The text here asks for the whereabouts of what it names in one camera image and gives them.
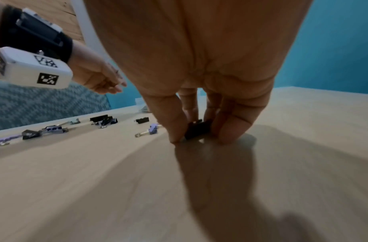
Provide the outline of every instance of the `fingernail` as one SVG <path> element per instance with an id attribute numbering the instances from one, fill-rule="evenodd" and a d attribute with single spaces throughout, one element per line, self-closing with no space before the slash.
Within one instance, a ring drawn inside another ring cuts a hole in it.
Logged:
<path id="1" fill-rule="evenodd" d="M 123 91 L 123 90 L 121 89 L 120 85 L 116 85 L 116 86 L 115 86 L 115 89 L 116 89 L 117 91 L 119 91 L 119 92 L 122 92 L 122 91 Z"/>

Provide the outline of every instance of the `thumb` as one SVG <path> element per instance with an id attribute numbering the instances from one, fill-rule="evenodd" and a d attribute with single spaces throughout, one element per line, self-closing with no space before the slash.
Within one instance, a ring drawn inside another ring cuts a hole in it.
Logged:
<path id="1" fill-rule="evenodd" d="M 188 129 L 187 117 L 178 96 L 150 96 L 141 93 L 148 108 L 169 134 L 171 143 L 179 142 Z"/>

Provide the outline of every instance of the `white sensor device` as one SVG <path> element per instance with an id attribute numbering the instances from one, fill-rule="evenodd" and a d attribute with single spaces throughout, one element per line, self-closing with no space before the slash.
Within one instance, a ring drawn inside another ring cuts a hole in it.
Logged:
<path id="1" fill-rule="evenodd" d="M 58 59 L 15 49 L 0 48 L 1 79 L 14 85 L 63 89 L 72 80 L 70 67 Z"/>

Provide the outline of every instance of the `hand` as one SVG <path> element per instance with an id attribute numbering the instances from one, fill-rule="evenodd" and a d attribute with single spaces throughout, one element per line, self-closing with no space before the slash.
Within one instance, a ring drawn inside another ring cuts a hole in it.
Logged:
<path id="1" fill-rule="evenodd" d="M 311 0 L 85 0 L 96 32 L 152 113 L 179 141 L 198 118 L 230 143 L 266 107 Z"/>
<path id="2" fill-rule="evenodd" d="M 75 82 L 99 94 L 116 94 L 122 92 L 121 86 L 127 86 L 118 70 L 76 40 L 73 41 L 68 66 L 73 72 Z"/>

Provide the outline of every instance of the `black wrist strap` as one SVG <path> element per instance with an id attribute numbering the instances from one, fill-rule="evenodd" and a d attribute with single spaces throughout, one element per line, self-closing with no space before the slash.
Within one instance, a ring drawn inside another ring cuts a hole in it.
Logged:
<path id="1" fill-rule="evenodd" d="M 9 46 L 32 53 L 40 51 L 47 57 L 67 63 L 72 53 L 72 39 L 51 28 L 51 23 L 33 17 L 19 8 L 7 5 L 0 23 L 0 48 Z"/>

